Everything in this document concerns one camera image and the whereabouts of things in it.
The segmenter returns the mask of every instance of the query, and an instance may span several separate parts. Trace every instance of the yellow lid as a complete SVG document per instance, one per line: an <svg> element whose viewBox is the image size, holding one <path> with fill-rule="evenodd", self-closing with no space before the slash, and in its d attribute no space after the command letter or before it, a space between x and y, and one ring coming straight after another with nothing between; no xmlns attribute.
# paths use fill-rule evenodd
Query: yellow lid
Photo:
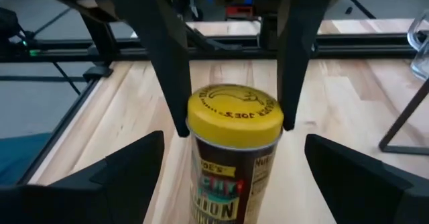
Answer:
<svg viewBox="0 0 429 224"><path fill-rule="evenodd" d="M229 148L258 148L282 132L283 113L268 94L240 85L210 85L188 101L188 126L202 139Z"/></svg>

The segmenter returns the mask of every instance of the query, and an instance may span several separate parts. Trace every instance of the gray floor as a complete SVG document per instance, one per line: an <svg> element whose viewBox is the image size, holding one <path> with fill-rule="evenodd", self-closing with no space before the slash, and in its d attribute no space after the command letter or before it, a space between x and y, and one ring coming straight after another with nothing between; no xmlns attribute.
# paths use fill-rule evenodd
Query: gray floor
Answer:
<svg viewBox="0 0 429 224"><path fill-rule="evenodd" d="M359 0L377 18L415 17L429 6L429 0ZM221 20L224 9L197 0L204 10L207 21ZM17 12L21 25L35 31L46 22L67 9L55 0L0 0L0 7ZM350 14L345 14L352 7ZM327 12L327 19L365 19L351 1L339 2ZM124 23L112 24L118 38L127 38L132 29ZM39 39L81 39L89 38L80 15L72 10L57 22L42 31ZM63 63L71 76L81 76L91 66L90 62ZM60 76L50 63L0 64L0 75ZM0 82L0 138L29 135L52 131L76 98L76 93L66 83Z"/></svg>

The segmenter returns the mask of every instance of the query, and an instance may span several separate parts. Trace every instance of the wooden tabletop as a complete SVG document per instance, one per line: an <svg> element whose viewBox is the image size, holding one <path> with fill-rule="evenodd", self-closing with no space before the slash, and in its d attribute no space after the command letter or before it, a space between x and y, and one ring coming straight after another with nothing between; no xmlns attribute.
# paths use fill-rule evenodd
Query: wooden tabletop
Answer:
<svg viewBox="0 0 429 224"><path fill-rule="evenodd" d="M408 19L325 21L320 33L405 32ZM206 35L256 34L258 23L195 23ZM382 154L377 144L422 81L409 60L312 60L294 131L279 142L258 223L329 224L334 219L311 175L304 138L317 133L404 170L429 178L429 159ZM209 83L249 85L276 96L274 60L193 61L192 88ZM49 184L143 137L163 130L162 172L145 223L187 223L189 139L180 138L149 62L116 62L31 179ZM391 144L428 144L426 99Z"/></svg>

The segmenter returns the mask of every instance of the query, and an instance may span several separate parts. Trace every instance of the cylindrical can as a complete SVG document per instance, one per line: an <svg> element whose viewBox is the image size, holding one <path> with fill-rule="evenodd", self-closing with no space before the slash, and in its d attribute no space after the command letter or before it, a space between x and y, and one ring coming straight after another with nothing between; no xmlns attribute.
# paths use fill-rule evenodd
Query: cylindrical can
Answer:
<svg viewBox="0 0 429 224"><path fill-rule="evenodd" d="M278 102L251 87L210 85L190 97L191 224L257 222L282 122Z"/></svg>

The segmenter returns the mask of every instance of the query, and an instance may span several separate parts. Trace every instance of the can label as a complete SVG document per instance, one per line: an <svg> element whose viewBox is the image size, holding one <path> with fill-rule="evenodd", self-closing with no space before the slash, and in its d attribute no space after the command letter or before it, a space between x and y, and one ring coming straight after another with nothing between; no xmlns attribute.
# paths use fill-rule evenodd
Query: can label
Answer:
<svg viewBox="0 0 429 224"><path fill-rule="evenodd" d="M275 144L234 151L193 139L190 222L254 224L271 172Z"/></svg>

